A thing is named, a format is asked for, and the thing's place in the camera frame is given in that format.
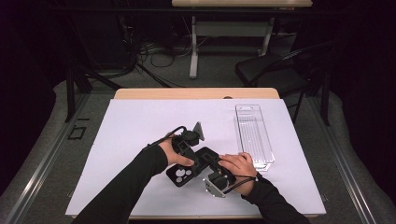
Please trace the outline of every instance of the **wooden table edge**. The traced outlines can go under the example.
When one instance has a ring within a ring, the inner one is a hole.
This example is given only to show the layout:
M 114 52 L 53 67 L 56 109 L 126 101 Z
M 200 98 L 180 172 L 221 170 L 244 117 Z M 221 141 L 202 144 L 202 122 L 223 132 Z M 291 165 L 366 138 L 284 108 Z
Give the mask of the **wooden table edge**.
M 119 89 L 116 100 L 126 99 L 279 99 L 274 88 L 133 88 Z

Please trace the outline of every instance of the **cable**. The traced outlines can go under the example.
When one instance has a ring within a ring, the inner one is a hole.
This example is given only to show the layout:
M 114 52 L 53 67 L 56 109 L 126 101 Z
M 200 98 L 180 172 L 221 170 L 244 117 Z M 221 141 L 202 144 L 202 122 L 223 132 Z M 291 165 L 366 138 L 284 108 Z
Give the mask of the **cable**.
M 175 132 L 177 132 L 177 131 L 180 130 L 180 129 L 183 129 L 183 132 L 186 132 L 186 131 L 187 131 L 187 128 L 184 127 L 184 126 L 177 127 L 177 128 L 174 129 L 172 132 L 168 133 L 165 137 L 160 138 L 160 139 L 158 139 L 157 141 L 155 141 L 155 142 L 153 142 L 153 143 L 151 143 L 151 144 L 148 144 L 146 147 L 144 147 L 144 148 L 142 149 L 142 151 L 148 149 L 149 147 L 152 147 L 152 146 L 155 146 L 155 145 L 160 144 L 163 140 L 169 138 L 172 134 L 174 134 Z
M 154 57 L 155 54 L 152 54 L 151 57 L 150 57 L 150 59 L 149 59 L 149 62 L 150 62 L 151 65 L 154 66 L 154 67 L 158 67 L 158 68 L 169 67 L 169 66 L 175 61 L 175 55 L 174 55 L 173 53 L 170 53 L 170 56 L 172 57 L 172 60 L 171 60 L 170 63 L 168 63 L 168 64 L 166 64 L 166 65 L 156 65 L 156 64 L 154 64 L 154 62 L 152 61 L 152 59 L 153 59 L 153 57 Z
M 171 82 L 171 81 L 167 80 L 166 78 L 163 78 L 163 77 L 160 77 L 158 75 L 155 75 L 154 73 L 150 72 L 145 66 L 143 66 L 140 63 L 138 63 L 137 66 L 139 68 L 141 68 L 143 71 L 145 71 L 150 77 L 152 77 L 152 79 L 154 79 L 155 81 L 160 83 L 163 87 L 172 88 L 171 86 L 169 86 L 168 84 L 165 83 L 165 82 L 167 82 L 167 83 L 170 83 L 170 84 L 172 84 L 174 86 L 177 86 L 177 87 L 180 87 L 180 88 L 185 88 L 184 86 L 177 85 L 176 83 Z
M 184 25 L 186 26 L 187 32 L 189 33 L 189 37 L 190 37 L 190 48 L 189 48 L 189 50 L 185 53 L 185 55 L 187 55 L 187 54 L 189 54 L 190 51 L 192 50 L 192 34 L 191 34 L 190 29 L 189 29 L 189 26 L 188 26 L 187 23 L 186 23 L 186 20 L 184 19 L 184 17 L 182 17 L 182 18 L 183 18 Z
M 231 192 L 233 189 L 236 189 L 236 188 L 238 188 L 239 186 L 241 186 L 241 185 L 243 185 L 243 184 L 245 184 L 245 183 L 247 183 L 247 182 L 249 182 L 249 181 L 251 181 L 251 180 L 258 180 L 258 177 L 257 176 L 246 176 L 246 175 L 234 175 L 235 177 L 247 177 L 246 179 L 244 179 L 244 180 L 242 180 L 241 182 L 239 182 L 239 183 L 237 183 L 237 184 L 235 184 L 235 185 L 233 185 L 232 187 L 230 187 L 229 189 L 227 189 L 227 190 L 225 190 L 223 193 L 224 194 L 227 194 L 227 193 L 229 193 L 229 192 Z

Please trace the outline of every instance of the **transparent plastic box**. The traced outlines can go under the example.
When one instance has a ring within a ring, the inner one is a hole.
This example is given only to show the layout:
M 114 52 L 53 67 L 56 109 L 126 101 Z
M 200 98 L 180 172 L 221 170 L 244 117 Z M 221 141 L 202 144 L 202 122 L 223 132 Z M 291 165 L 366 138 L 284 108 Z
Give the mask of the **transparent plastic box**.
M 258 171 L 268 171 L 275 158 L 260 106 L 236 105 L 235 130 L 239 150 L 251 155 Z

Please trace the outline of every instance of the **desk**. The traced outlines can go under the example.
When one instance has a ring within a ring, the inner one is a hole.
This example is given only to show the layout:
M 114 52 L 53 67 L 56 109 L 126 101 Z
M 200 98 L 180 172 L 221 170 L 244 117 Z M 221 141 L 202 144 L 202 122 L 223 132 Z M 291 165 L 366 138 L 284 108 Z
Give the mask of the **desk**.
M 311 0 L 173 0 L 174 7 L 311 7 Z M 190 78 L 197 78 L 198 69 L 198 35 L 215 36 L 263 36 L 259 56 L 265 55 L 274 27 L 274 18 L 268 21 L 197 21 L 192 16 L 191 23 L 191 66 Z
M 227 96 L 233 99 L 222 99 Z M 277 158 L 276 163 L 263 175 L 301 213 L 307 216 L 325 214 L 286 106 L 278 99 L 276 90 L 260 88 L 255 91 L 243 88 L 118 90 L 107 109 L 66 214 L 76 216 L 143 146 L 159 139 L 175 126 L 184 125 L 190 129 L 199 120 L 203 124 L 205 141 L 194 147 L 194 150 L 209 147 L 220 154 L 237 153 L 236 140 L 233 140 L 236 139 L 234 104 L 262 106 Z M 281 136 L 288 136 L 289 140 L 284 141 Z M 230 192 L 225 199 L 213 198 L 205 192 L 201 175 L 209 173 L 210 169 L 204 170 L 182 188 L 177 188 L 165 172 L 154 176 L 136 204 L 131 218 L 261 216 L 255 205 L 242 201 L 236 192 Z

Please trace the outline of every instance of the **black sleeve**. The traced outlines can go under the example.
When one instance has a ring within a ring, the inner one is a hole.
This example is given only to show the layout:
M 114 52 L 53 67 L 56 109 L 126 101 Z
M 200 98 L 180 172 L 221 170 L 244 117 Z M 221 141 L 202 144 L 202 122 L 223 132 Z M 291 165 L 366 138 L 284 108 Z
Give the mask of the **black sleeve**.
M 166 155 L 159 146 L 142 151 L 88 203 L 73 223 L 127 223 L 145 186 L 167 165 Z
M 254 183 L 250 194 L 242 198 L 259 207 L 265 223 L 310 223 L 305 216 L 300 214 L 280 195 L 277 188 L 270 181 L 263 177 L 259 177 L 259 181 Z

